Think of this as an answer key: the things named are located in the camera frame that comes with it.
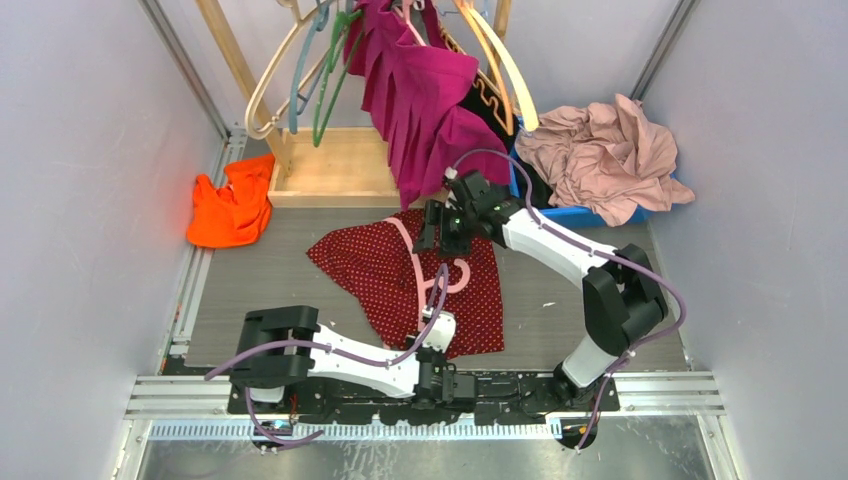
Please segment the light wooden hanger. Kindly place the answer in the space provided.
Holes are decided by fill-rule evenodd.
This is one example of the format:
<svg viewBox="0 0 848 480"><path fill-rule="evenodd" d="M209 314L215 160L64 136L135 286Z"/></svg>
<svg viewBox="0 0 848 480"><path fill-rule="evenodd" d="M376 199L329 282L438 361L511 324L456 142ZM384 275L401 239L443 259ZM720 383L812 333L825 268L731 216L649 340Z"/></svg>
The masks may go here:
<svg viewBox="0 0 848 480"><path fill-rule="evenodd" d="M510 13L511 1L497 1L494 13L494 24L491 25L474 7L473 1L454 1L460 16L463 18L483 54L488 60L490 73L495 87L501 95L501 105L508 116L505 128L509 133L514 131L511 115L515 113L514 104L507 94L506 81L502 72L506 73L512 87L513 97L517 104L518 114L523 121L523 129L532 132L539 127L538 114L526 81L508 48L504 44Z"/></svg>

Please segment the blue plastic bin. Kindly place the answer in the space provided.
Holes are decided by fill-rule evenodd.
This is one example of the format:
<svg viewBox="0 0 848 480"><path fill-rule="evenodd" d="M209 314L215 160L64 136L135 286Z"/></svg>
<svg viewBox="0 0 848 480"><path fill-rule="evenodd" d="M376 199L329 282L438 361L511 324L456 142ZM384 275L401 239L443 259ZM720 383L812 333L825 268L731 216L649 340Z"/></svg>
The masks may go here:
<svg viewBox="0 0 848 480"><path fill-rule="evenodd" d="M521 158L517 151L515 150L515 141L520 134L524 133L523 130L523 121L520 116L514 117L515 125L517 126L516 133L513 135L512 139L508 143L511 146L510 156L515 160ZM518 197L518 191L515 184L515 172L514 168L516 166L514 164L510 165L511 168L511 181L508 186L509 192ZM588 228L588 227L604 227L606 226L606 222L601 218L600 215L594 213L590 208L583 206L568 206L568 207L555 207L552 206L549 209L540 210L540 212L546 216L551 221L563 225L569 229L577 229L577 228Z"/></svg>

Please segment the magenta skirt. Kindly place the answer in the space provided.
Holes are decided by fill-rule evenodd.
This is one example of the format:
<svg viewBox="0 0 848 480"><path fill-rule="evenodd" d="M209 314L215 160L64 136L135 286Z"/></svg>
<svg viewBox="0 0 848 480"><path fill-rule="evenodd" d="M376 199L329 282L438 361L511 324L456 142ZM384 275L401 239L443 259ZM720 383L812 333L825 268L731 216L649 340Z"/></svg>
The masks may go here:
<svg viewBox="0 0 848 480"><path fill-rule="evenodd" d="M401 208L439 192L449 167L508 185L503 140L462 104L475 90L479 62L448 47L432 3L414 29L389 1L359 1L355 10L344 60L365 81L361 108L388 145Z"/></svg>

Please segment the teal blue hanger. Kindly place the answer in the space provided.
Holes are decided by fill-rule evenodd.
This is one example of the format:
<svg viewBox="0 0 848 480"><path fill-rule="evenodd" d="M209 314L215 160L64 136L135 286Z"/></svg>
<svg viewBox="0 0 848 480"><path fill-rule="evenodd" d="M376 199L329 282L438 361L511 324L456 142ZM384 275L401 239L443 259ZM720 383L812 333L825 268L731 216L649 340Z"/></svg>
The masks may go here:
<svg viewBox="0 0 848 480"><path fill-rule="evenodd" d="M317 62L311 73L306 73L306 60L313 40L318 33L328 25L331 6L336 5L337 11L332 25L330 43L327 52ZM343 47L350 33L350 25L356 18L354 1L317 1L317 16L309 25L306 38L298 54L289 95L287 112L288 131L295 135L299 131L299 117L309 106L315 92L318 100L315 107L315 119L320 117L330 75L334 73L342 57Z"/></svg>

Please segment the orange garment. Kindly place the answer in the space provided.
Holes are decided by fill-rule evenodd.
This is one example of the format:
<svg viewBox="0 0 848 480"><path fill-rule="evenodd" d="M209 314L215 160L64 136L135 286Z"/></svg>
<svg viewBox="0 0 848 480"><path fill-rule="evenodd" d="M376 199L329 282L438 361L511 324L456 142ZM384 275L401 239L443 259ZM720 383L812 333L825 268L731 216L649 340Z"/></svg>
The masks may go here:
<svg viewBox="0 0 848 480"><path fill-rule="evenodd" d="M275 165L271 154L231 163L224 168L226 182L221 187L205 174L197 176L187 241L213 249L258 242L272 216L268 193Z"/></svg>

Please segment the aluminium rail frame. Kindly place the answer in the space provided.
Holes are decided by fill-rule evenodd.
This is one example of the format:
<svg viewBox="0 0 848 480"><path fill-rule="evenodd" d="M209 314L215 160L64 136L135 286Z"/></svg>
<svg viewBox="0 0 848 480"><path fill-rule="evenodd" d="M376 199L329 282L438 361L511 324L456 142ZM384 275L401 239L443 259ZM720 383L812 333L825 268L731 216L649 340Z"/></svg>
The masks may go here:
<svg viewBox="0 0 848 480"><path fill-rule="evenodd" d="M603 420L701 419L726 413L708 372L620 373L609 382L604 395L611 403L600 411ZM205 381L199 376L141 376L124 417L149 421L154 439L265 441L249 415L241 411L244 405L227 377ZM500 406L491 420L461 413L450 420L414 425L408 420L383 420L379 413L373 413L363 422L345 424L338 411L309 420L298 407L293 414L258 414L257 422L285 441L309 435L320 441L536 440L575 436L588 422L589 414L588 408L532 414L527 408Z"/></svg>

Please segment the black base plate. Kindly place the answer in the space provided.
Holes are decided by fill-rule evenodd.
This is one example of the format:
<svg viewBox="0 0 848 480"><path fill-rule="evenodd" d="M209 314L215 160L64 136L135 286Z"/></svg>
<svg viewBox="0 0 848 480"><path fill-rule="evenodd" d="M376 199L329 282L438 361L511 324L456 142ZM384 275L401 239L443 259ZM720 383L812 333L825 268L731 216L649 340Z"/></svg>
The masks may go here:
<svg viewBox="0 0 848 480"><path fill-rule="evenodd" d="M558 373L535 370L459 370L438 367L431 384L410 398L390 398L373 388L308 378L283 388L279 400L261 401L252 393L257 414L290 415L307 425L360 426L374 420L386 426L456 424L471 418L475 426L534 425L552 414L589 414L620 408L615 383L599 378L578 388Z"/></svg>

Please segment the cream hanger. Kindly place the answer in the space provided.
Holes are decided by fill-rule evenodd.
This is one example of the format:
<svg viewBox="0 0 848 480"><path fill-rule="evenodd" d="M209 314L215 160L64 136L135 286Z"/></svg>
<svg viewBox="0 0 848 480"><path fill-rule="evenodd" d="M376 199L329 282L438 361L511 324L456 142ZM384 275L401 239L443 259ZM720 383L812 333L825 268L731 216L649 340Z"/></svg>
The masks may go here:
<svg viewBox="0 0 848 480"><path fill-rule="evenodd" d="M280 120L286 119L287 122L289 96L273 113L270 113L269 120L260 122L259 107L260 104L264 101L265 94L268 88L271 86L274 76L276 75L279 68L283 65L284 57L294 46L295 41L301 34L305 35L305 37L303 38L304 42L309 25L312 23L312 20L317 16L316 2L317 1L315 1L315 5L310 10L303 13L300 9L299 1L276 1L277 5L289 11L292 16L292 25L286 36L278 45L271 59L269 60L264 72L260 76L260 79L257 81L256 87L254 88L251 96L249 97L244 114L244 124L248 136L252 139L264 140L270 135L270 133L274 129L277 128L278 122ZM310 66L309 69L305 69L306 73L312 72L317 62L321 60L324 54L327 52L327 49L328 47L325 49L324 53L320 57L315 58L315 62Z"/></svg>

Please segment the pink plastic hanger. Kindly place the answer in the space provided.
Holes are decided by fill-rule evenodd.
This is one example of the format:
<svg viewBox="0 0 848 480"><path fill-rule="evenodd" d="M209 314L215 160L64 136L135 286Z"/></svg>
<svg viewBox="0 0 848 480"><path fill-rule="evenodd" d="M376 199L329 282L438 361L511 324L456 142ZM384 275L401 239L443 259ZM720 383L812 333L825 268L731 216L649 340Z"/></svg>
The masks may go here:
<svg viewBox="0 0 848 480"><path fill-rule="evenodd" d="M393 225L400 233L401 238L403 239L407 247L408 254L412 261L417 287L418 304L420 307L420 312L418 316L418 327L419 330L422 331L425 327L423 317L424 308L431 308L434 305L435 297L438 293L445 292L447 294L454 294L462 291L471 279L470 266L465 260L462 259L457 259L453 261L453 265L458 267L461 273L459 280L455 283L449 282L448 274L436 274L433 279L426 279L423 274L420 258L416 253L413 252L413 242L404 224L399 219L394 217L384 219L384 222Z"/></svg>

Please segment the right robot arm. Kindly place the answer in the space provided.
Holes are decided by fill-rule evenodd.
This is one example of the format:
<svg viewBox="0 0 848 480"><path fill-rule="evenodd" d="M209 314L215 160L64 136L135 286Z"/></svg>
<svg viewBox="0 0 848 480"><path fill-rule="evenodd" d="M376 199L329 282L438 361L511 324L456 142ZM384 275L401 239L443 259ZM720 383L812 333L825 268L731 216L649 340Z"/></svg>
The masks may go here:
<svg viewBox="0 0 848 480"><path fill-rule="evenodd" d="M469 252L475 238L525 254L558 273L582 293L586 334L553 370L551 390L567 410L582 409L597 380L668 313L658 277L645 252L590 241L558 225L480 172L449 180L446 201L425 204L413 252L443 256Z"/></svg>

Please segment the black skirt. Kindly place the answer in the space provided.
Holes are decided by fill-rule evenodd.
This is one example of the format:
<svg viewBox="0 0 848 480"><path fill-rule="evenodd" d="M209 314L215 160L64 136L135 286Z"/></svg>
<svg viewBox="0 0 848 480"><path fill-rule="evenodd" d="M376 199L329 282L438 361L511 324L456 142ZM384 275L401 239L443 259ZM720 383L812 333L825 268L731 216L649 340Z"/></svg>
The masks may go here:
<svg viewBox="0 0 848 480"><path fill-rule="evenodd" d="M438 52L427 83L428 107L438 121L432 153L447 161L476 148L510 152L518 118L506 112L504 95L484 77L480 61L463 51L440 24L427 33Z"/></svg>

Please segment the red dotted garment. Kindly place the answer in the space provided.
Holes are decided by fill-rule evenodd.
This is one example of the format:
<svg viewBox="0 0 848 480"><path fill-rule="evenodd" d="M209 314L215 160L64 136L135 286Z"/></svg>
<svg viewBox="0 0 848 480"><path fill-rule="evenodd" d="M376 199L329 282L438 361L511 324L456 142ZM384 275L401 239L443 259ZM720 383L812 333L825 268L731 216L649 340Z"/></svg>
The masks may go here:
<svg viewBox="0 0 848 480"><path fill-rule="evenodd" d="M414 241L423 213L408 210L399 219ZM323 236L306 252L308 258L338 286L353 295L383 344L403 349L417 334L420 307L412 261L397 229L384 222L343 228ZM447 294L444 308L457 322L447 350L449 358L504 350L504 307L498 265L490 241L475 239L471 254L444 258L436 250L416 253L424 277L433 279L442 264L449 282L460 278L457 259L470 266L471 279L460 292Z"/></svg>

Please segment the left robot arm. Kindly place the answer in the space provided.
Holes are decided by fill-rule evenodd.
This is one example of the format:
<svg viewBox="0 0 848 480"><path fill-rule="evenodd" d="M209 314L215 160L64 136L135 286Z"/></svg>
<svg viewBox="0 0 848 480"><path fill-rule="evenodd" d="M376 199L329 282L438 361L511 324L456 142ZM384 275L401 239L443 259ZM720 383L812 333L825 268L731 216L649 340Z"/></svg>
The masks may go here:
<svg viewBox="0 0 848 480"><path fill-rule="evenodd" d="M291 385L326 378L366 387L377 396L412 402L420 409L460 405L476 399L474 375L447 361L457 329L445 311L422 309L425 328L408 349L394 351L344 337L318 322L319 310L305 305L249 312L234 360L224 369L231 383L252 391L269 413L285 409Z"/></svg>

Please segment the pink garment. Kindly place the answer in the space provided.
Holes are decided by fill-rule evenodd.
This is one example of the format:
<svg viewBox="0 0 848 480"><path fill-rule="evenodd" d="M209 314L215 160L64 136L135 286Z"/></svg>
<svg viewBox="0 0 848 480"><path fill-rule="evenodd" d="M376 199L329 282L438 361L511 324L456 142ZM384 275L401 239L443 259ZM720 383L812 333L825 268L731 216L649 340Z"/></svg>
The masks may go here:
<svg viewBox="0 0 848 480"><path fill-rule="evenodd" d="M664 212L695 200L673 177L678 148L671 130L621 94L611 104L541 114L538 128L517 137L515 150L551 188L547 204L586 207L611 227L638 208Z"/></svg>

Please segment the wooden hanger rack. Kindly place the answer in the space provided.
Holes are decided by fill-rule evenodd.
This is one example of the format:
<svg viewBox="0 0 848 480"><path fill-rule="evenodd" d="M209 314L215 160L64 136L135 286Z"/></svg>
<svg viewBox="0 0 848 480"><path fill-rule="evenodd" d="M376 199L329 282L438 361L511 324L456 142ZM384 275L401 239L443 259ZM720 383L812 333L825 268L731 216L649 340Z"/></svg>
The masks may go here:
<svg viewBox="0 0 848 480"><path fill-rule="evenodd" d="M198 9L248 103L260 76L255 76L242 53L234 32L217 1L201 1ZM312 44L306 69L329 47L337 6L329 27ZM304 34L283 59L264 101L260 122L269 120L289 96L290 81ZM276 159L268 198L275 207L364 207L400 206L400 199L387 164L388 145L374 128L369 113L362 110L363 77L352 75L342 57L326 90L320 117L315 119L318 92L299 117L299 131L292 135L286 119L262 140Z"/></svg>

